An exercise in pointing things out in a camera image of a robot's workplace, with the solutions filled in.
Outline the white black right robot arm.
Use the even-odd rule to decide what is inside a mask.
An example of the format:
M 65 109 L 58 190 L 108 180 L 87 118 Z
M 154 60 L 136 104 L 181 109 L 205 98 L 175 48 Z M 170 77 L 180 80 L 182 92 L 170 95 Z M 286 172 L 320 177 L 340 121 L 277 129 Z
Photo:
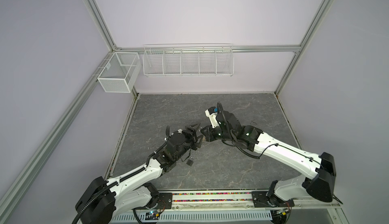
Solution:
M 336 168 L 329 153 L 310 153 L 284 143 L 263 130 L 242 125 L 234 114 L 225 111 L 219 102 L 205 111 L 210 125 L 201 129 L 206 141 L 222 141 L 244 155 L 259 160 L 271 157 L 298 171 L 300 175 L 271 183 L 259 203 L 269 207 L 290 206 L 296 198 L 312 197 L 330 203 L 334 200 Z

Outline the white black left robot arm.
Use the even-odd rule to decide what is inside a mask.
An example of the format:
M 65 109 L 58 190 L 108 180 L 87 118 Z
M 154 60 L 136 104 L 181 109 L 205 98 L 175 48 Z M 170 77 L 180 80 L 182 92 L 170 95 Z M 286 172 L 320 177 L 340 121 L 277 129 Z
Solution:
M 203 135 L 197 135 L 199 128 L 199 124 L 189 125 L 173 133 L 167 128 L 165 142 L 143 165 L 117 177 L 94 179 L 75 206 L 73 223 L 108 224 L 129 210 L 156 207 L 160 193 L 151 180 L 172 170 L 190 150 L 201 147 Z

